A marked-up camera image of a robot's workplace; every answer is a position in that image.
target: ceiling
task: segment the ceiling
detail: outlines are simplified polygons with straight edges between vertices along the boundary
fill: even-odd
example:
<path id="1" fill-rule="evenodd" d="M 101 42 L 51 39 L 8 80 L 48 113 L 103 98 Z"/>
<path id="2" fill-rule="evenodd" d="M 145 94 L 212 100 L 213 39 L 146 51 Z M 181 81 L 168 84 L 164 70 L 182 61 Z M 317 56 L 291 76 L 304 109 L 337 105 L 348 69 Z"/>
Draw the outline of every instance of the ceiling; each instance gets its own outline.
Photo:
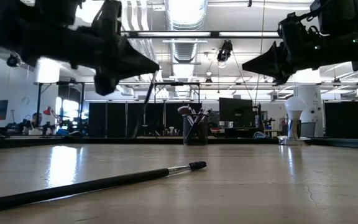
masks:
<path id="1" fill-rule="evenodd" d="M 163 0 L 149 0 L 148 9 L 148 22 L 150 30 L 167 30 L 167 23 L 165 18 L 164 1 Z M 208 8 L 206 11 L 206 20 L 204 24 L 205 30 L 220 30 L 220 31 L 275 31 L 277 30 L 277 24 L 288 13 L 296 12 L 297 15 L 308 12 L 308 6 L 312 0 L 253 0 L 253 6 L 247 7 L 247 1 L 236 0 L 210 0 L 208 1 Z M 80 16 L 76 20 L 77 26 L 88 26 L 90 22 L 89 18 L 93 17 L 102 2 L 101 1 L 87 1 L 84 5 L 84 9 L 80 12 Z M 128 21 L 132 19 L 132 11 L 128 10 Z M 310 25 L 318 25 L 316 19 L 311 23 L 304 23 L 307 27 Z M 227 61 L 225 68 L 219 68 L 216 63 L 215 53 L 220 48 L 222 39 L 208 39 L 206 43 L 200 44 L 198 48 L 197 58 L 195 62 L 195 70 L 191 82 L 204 82 L 207 77 L 206 72 L 212 73 L 211 77 L 214 84 L 227 83 L 227 82 L 242 82 L 242 77 L 247 82 L 272 82 L 272 79 L 263 75 L 242 71 L 241 65 L 246 61 L 253 59 L 260 53 L 266 52 L 274 41 L 280 42 L 280 39 L 232 39 L 234 47 L 232 57 Z M 174 81 L 174 75 L 172 73 L 172 58 L 170 55 L 169 44 L 163 43 L 163 39 L 152 40 L 155 53 L 157 55 L 158 62 L 162 67 L 162 78 L 168 81 Z M 62 70 L 62 77 L 75 77 L 78 81 L 93 81 L 93 71 L 81 68 L 77 71 L 67 69 Z M 320 77 L 322 82 L 331 82 L 335 77 L 344 75 L 343 81 L 346 82 L 358 82 L 358 75 L 351 75 L 351 64 L 344 63 L 340 65 L 332 65 L 320 68 Z M 242 86 L 221 86 L 211 85 L 205 86 L 203 89 L 223 89 L 223 90 L 246 90 L 247 88 Z M 260 89 L 274 89 L 279 87 L 261 86 Z M 342 90 L 353 91 L 355 87 L 349 86 Z"/>

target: ceiling duct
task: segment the ceiling duct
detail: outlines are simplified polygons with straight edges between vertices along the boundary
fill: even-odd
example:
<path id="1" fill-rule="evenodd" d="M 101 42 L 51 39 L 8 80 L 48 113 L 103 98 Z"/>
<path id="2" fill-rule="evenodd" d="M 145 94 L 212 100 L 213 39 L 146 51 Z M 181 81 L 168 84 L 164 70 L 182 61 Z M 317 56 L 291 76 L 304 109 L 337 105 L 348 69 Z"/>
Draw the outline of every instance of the ceiling duct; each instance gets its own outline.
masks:
<path id="1" fill-rule="evenodd" d="M 169 30 L 189 31 L 202 30 L 204 27 L 207 0 L 165 0 L 165 15 Z M 191 78 L 197 56 L 198 45 L 191 43 L 197 39 L 188 39 L 190 43 L 173 42 L 170 44 L 173 75 L 176 78 Z M 189 93 L 177 91 L 178 96 L 187 96 Z"/>

